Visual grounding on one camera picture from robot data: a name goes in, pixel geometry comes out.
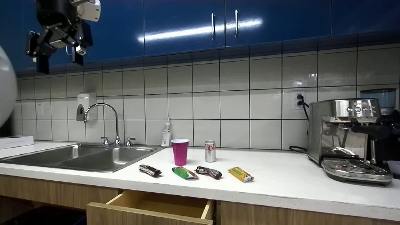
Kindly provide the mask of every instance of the white tile wall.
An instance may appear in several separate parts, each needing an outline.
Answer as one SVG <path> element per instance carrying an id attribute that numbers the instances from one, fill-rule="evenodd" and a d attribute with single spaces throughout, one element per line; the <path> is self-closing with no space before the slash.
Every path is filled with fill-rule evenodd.
<path id="1" fill-rule="evenodd" d="M 98 103 L 118 110 L 123 142 L 161 145 L 171 117 L 173 139 L 191 139 L 193 147 L 214 139 L 219 148 L 307 148 L 298 94 L 309 104 L 357 98 L 366 89 L 399 90 L 399 80 L 399 45 L 62 73 L 19 78 L 13 119 L 17 134 L 37 140 L 102 143 L 106 135 L 114 142 L 111 109 L 94 109 L 97 122 L 76 120 L 78 94 L 94 92 Z"/>

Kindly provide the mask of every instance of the drawer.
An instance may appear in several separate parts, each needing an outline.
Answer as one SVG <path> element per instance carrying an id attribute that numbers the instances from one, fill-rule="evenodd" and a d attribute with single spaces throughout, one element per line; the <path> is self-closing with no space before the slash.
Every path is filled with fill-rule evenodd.
<path id="1" fill-rule="evenodd" d="M 87 213 L 89 225 L 213 225 L 214 208 L 212 200 L 126 192 L 107 204 L 91 203 Z"/>

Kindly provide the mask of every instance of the plastic cup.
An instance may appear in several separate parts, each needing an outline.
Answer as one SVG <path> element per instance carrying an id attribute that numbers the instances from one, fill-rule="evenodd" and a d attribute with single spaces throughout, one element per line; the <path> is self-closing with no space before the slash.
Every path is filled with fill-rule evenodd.
<path id="1" fill-rule="evenodd" d="M 188 148 L 189 140 L 188 139 L 174 139 L 172 140 L 173 150 L 174 150 L 174 162 L 176 165 L 187 165 L 188 162 Z"/>

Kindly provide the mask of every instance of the white countertop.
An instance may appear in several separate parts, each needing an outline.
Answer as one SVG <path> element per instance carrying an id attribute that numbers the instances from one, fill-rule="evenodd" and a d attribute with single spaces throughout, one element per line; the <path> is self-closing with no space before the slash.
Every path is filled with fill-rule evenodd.
<path id="1" fill-rule="evenodd" d="M 72 144 L 37 143 L 0 150 L 0 158 L 64 145 Z M 341 183 L 328 178 L 306 154 L 283 150 L 218 149 L 217 158 L 217 163 L 206 163 L 203 149 L 189 149 L 186 168 L 193 172 L 199 165 L 217 169 L 224 174 L 221 180 L 203 175 L 199 180 L 177 177 L 172 172 L 176 165 L 171 148 L 114 174 L 12 164 L 0 164 L 0 174 L 400 222 L 400 180 L 394 179 L 388 187 Z M 163 177 L 156 179 L 141 173 L 141 164 L 161 169 Z M 239 182 L 228 173 L 234 167 L 247 170 L 256 180 Z"/>

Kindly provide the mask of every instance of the stainless steel sink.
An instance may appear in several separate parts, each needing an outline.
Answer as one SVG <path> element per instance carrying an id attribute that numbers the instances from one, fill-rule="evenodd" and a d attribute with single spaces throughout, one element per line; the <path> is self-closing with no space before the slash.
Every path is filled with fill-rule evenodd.
<path id="1" fill-rule="evenodd" d="M 62 168 L 84 172 L 114 173 L 162 150 L 158 147 L 106 148 L 101 144 L 82 144 L 49 152 L 39 152 L 0 159 L 0 163 Z"/>

